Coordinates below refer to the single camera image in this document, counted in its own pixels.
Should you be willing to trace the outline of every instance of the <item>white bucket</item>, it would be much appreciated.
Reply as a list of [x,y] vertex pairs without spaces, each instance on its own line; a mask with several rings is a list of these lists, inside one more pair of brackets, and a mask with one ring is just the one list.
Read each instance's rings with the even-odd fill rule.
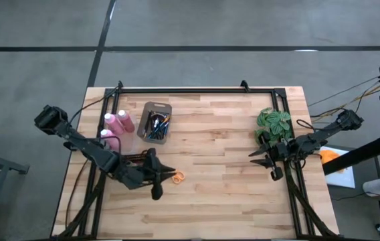
[[363,190],[370,197],[376,197],[380,195],[380,179],[364,182]]

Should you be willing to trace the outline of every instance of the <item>scissor handle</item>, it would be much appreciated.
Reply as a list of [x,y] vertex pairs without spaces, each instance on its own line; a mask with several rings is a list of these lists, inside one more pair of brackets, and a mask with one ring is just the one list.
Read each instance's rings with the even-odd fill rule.
[[172,181],[174,183],[180,183],[181,181],[184,180],[184,178],[185,178],[184,173],[178,171],[175,173],[175,176],[172,177]]

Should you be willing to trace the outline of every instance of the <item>wooden table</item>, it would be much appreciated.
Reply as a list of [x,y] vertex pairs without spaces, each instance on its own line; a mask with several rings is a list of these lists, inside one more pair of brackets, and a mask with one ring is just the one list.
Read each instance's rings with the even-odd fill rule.
[[[303,88],[286,87],[286,93],[295,135],[308,133],[311,130],[296,125],[299,118],[310,122]],[[84,105],[103,95],[104,88],[89,88]],[[125,134],[122,152],[140,153],[155,147],[161,162],[185,173],[186,179],[178,185],[164,181],[159,201],[151,199],[151,187],[130,191],[107,179],[98,238],[295,237],[285,178],[272,181],[271,170],[250,163],[253,158],[248,157],[258,148],[256,117],[272,106],[269,94],[121,94],[119,109],[128,110],[138,126],[148,101],[173,107],[167,142],[150,144],[135,134]],[[101,106],[95,104],[82,112],[78,131],[84,136],[96,136]],[[52,234],[64,230],[66,206],[85,160],[80,152],[72,153]],[[82,207],[89,166],[78,183],[69,220]],[[308,157],[303,173],[310,204],[338,233],[319,158]],[[301,206],[299,213],[306,233]]]

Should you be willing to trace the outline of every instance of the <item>pink spray bottle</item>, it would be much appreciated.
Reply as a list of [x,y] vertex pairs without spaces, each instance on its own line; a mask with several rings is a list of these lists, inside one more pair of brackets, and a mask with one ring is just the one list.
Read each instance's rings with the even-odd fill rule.
[[126,132],[132,133],[135,131],[135,125],[130,119],[129,113],[126,113],[124,110],[118,111],[117,119],[122,123]]
[[116,116],[110,113],[104,115],[105,123],[109,126],[109,129],[116,135],[119,136],[124,133],[122,125],[119,123]]
[[[104,129],[101,131],[101,138],[102,137],[115,137],[115,135],[112,133],[112,131]],[[113,151],[120,150],[120,143],[118,142],[116,138],[105,138],[103,140],[106,141],[110,145],[110,148]]]

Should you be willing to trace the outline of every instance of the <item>green plant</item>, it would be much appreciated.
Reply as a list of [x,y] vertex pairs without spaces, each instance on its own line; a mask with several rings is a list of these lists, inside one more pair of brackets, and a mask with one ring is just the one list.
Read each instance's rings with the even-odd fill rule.
[[291,129],[288,121],[291,120],[291,116],[288,112],[284,111],[272,111],[272,108],[265,108],[260,111],[257,117],[257,125],[261,129],[255,131],[256,141],[258,144],[258,136],[262,131],[268,131],[270,135],[270,144],[277,143],[281,138],[291,138]]

